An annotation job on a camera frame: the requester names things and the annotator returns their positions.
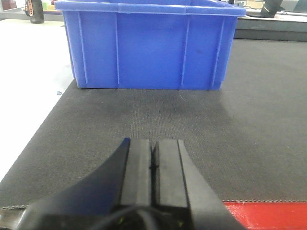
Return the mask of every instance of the dark gray mat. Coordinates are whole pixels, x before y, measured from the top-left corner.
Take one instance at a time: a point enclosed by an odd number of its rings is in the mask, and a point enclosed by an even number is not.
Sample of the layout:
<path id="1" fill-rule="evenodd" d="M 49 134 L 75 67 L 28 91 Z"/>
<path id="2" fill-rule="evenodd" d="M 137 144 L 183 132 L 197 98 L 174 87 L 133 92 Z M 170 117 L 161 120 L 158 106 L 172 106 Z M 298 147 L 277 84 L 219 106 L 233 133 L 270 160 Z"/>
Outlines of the dark gray mat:
<path id="1" fill-rule="evenodd" d="M 73 82 L 0 183 L 0 207 L 73 184 L 124 137 L 183 139 L 223 200 L 307 201 L 306 50 L 236 40 L 214 92 L 80 90 Z"/>

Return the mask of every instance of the blue plastic crate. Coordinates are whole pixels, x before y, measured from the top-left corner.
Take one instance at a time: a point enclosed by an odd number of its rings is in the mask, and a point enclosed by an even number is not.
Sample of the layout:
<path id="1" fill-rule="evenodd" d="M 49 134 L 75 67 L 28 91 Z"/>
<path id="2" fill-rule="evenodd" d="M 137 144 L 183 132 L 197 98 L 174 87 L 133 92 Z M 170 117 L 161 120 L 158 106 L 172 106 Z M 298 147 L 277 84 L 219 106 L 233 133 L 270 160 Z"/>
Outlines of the blue plastic crate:
<path id="1" fill-rule="evenodd" d="M 217 90 L 238 16 L 216 0 L 58 0 L 80 88 Z"/>

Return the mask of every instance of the white surface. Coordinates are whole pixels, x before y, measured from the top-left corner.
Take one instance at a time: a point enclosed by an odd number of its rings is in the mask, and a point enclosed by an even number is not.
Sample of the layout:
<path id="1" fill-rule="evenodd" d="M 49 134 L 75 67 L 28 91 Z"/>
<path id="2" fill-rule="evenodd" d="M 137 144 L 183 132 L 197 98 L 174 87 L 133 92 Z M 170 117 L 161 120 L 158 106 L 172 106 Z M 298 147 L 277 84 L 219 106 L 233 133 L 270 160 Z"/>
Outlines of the white surface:
<path id="1" fill-rule="evenodd" d="M 73 79 L 62 25 L 0 21 L 0 181 Z"/>

